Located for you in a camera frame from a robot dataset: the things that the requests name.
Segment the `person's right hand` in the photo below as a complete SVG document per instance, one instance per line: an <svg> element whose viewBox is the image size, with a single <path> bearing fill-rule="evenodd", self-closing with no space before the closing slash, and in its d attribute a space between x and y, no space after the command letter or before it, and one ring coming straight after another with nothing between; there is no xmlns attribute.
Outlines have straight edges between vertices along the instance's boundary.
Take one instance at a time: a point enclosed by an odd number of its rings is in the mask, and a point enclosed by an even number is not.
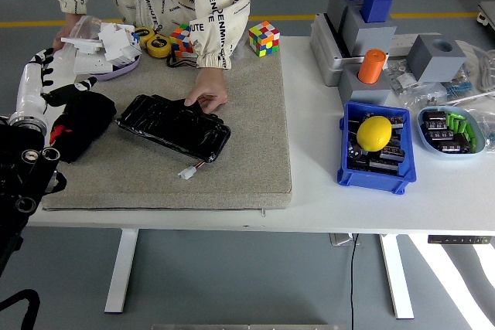
<svg viewBox="0 0 495 330"><path fill-rule="evenodd" d="M56 34L55 39L53 40L54 52L63 48L64 42L62 41L62 38L67 38L70 36L74 26L80 21L82 17L84 17L84 14L65 14L65 24Z"/></svg>

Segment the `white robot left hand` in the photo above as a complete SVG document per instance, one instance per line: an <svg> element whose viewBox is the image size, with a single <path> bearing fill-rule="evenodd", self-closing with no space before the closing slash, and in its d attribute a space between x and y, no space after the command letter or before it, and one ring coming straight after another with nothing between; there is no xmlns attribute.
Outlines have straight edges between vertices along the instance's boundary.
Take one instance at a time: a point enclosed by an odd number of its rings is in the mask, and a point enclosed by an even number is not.
<svg viewBox="0 0 495 330"><path fill-rule="evenodd" d="M46 107L60 107L75 100L83 92L91 90L97 82L96 77L88 77L78 83L68 84L45 93L52 80L45 80L45 75L53 72L49 64L53 62L53 48L38 52L24 67L16 102L16 111L12 121L42 120Z"/></svg>

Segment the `person's left hand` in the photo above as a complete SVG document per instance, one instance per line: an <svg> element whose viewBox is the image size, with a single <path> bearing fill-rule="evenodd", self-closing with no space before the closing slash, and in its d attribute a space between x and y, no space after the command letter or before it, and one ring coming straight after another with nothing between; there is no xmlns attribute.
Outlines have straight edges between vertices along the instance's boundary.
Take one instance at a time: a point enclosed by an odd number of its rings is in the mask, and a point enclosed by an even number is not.
<svg viewBox="0 0 495 330"><path fill-rule="evenodd" d="M198 103L205 114L213 113L228 101L224 71L213 67L199 68L196 82L184 101L185 106Z"/></svg>

